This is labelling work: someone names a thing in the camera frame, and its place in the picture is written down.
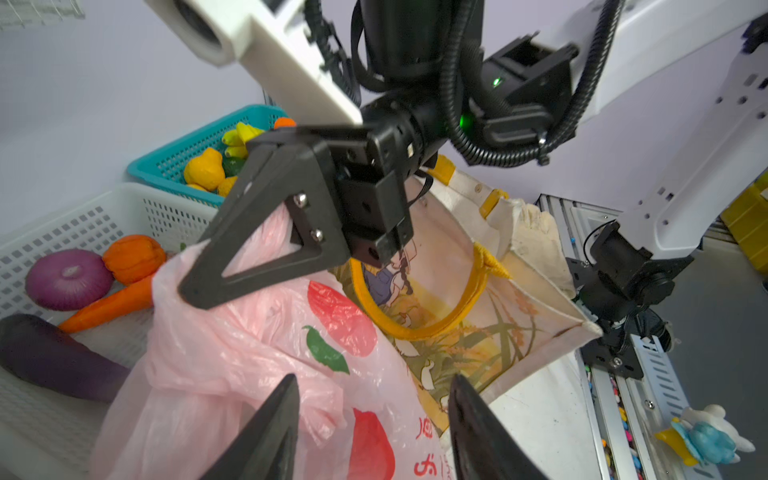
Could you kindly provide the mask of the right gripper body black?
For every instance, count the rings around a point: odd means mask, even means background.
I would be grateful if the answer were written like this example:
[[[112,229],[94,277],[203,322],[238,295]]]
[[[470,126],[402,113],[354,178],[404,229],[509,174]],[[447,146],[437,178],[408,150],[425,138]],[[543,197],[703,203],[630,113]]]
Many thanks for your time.
[[[327,266],[355,259],[385,266],[413,236],[405,183],[445,143],[439,99],[425,89],[387,94],[360,125],[299,126],[281,134],[301,160],[288,205],[301,238]]]

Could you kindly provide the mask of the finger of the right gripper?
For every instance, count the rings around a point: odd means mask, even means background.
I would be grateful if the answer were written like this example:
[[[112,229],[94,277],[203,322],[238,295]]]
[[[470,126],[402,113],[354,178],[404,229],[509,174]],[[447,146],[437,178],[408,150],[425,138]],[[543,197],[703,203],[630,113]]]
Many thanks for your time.
[[[343,232],[343,205],[329,143],[295,128],[268,132],[247,145],[249,153],[230,195],[202,236],[206,245],[180,281],[188,304],[211,309],[288,280],[339,266],[351,253]],[[286,207],[299,250],[244,271],[226,268],[247,240]]]

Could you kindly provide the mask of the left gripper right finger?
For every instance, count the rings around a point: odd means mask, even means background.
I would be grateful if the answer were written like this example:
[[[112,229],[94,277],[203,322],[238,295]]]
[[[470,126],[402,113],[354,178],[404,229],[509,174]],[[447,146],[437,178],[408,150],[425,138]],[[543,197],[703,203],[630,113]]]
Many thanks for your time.
[[[463,375],[451,382],[448,414],[458,479],[546,479]]]

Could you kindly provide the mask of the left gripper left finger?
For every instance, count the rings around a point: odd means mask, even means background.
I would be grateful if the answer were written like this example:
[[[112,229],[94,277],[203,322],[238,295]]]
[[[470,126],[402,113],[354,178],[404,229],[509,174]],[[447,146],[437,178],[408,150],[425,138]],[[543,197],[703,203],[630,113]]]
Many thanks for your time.
[[[202,479],[292,479],[299,406],[297,378],[288,374]]]

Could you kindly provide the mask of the pink plastic grocery bag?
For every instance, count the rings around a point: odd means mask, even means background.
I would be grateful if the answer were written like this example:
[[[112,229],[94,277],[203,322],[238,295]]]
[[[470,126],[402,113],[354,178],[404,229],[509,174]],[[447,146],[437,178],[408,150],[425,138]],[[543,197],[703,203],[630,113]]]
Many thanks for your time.
[[[296,478],[450,476],[408,366],[332,274],[202,310],[177,291],[202,249],[187,247],[154,276],[147,350],[108,410],[91,478],[201,477],[290,374]]]

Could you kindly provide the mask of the white canvas tote bag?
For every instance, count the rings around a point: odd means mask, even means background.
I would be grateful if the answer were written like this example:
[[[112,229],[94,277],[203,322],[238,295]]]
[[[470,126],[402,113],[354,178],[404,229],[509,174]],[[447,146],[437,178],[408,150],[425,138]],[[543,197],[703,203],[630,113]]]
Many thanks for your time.
[[[601,329],[574,303],[553,217],[446,157],[406,192],[413,238],[384,267],[335,276],[401,354],[441,444],[462,375],[545,475],[598,478],[575,353]]]

